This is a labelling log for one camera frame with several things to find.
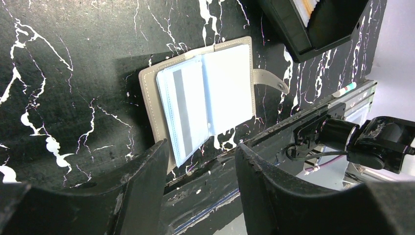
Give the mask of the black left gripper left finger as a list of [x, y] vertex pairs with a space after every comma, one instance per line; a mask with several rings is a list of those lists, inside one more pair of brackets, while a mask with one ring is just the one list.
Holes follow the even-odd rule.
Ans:
[[77, 188], [0, 187], [3, 235], [155, 235], [169, 162], [167, 140]]

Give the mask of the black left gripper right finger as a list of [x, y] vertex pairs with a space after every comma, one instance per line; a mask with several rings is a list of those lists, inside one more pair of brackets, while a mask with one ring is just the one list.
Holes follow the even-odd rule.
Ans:
[[240, 143], [235, 156], [250, 235], [412, 235], [414, 182], [367, 182], [336, 191], [293, 176]]

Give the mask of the white VIP credit card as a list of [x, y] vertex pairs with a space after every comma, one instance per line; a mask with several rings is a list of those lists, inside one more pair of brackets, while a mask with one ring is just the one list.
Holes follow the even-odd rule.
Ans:
[[192, 59], [158, 72], [156, 82], [176, 166], [209, 138], [203, 64]]

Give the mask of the stack of credit cards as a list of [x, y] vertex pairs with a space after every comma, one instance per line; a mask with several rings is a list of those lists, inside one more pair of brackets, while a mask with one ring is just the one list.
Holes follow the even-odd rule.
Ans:
[[311, 15], [319, 2], [320, 0], [293, 0], [294, 6], [305, 27], [308, 26]]

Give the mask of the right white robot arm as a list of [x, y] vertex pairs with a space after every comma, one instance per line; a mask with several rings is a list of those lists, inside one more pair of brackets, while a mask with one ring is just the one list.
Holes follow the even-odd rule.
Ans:
[[344, 155], [354, 164], [395, 174], [415, 174], [415, 123], [376, 117], [360, 126], [326, 115], [294, 130], [287, 146], [292, 161]]

